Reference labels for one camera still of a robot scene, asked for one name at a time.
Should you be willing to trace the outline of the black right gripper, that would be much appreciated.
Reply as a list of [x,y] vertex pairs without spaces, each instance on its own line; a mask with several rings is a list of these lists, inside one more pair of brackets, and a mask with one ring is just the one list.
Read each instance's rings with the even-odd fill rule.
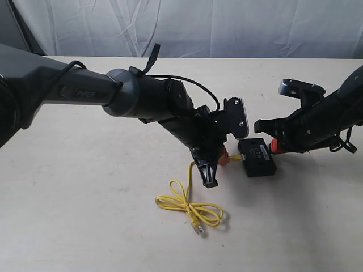
[[304,153],[335,147],[339,131],[354,126],[354,112],[332,93],[312,107],[295,110],[290,116],[257,120],[255,133],[266,133],[273,139],[271,154]]

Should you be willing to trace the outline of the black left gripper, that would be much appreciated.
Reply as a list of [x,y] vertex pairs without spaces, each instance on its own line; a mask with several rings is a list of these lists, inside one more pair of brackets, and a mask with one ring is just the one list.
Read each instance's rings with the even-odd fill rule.
[[187,116],[158,122],[189,148],[202,178],[202,184],[208,189],[218,186],[217,165],[226,165],[230,162],[229,153],[224,146],[227,136],[218,128],[214,119],[218,114],[203,105]]

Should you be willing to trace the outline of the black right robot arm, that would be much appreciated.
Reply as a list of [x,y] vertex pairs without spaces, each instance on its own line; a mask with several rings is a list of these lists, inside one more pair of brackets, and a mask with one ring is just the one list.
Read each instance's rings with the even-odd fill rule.
[[272,154],[305,153],[328,148],[331,152],[345,149],[355,153],[350,138],[354,126],[362,126],[362,68],[356,69],[333,93],[325,95],[317,84],[283,79],[279,93],[299,99],[301,106],[284,118],[257,120],[256,133],[273,139]]

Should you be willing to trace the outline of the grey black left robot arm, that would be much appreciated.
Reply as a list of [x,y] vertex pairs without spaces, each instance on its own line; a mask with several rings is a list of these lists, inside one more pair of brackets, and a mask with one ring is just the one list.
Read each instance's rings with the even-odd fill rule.
[[151,75],[159,49],[154,46],[144,69],[100,74],[80,61],[63,63],[1,45],[1,143],[30,127],[44,104],[98,105],[113,117],[159,123],[189,148],[203,185],[216,187],[226,141],[226,132],[217,125],[222,110],[195,108],[185,77]]

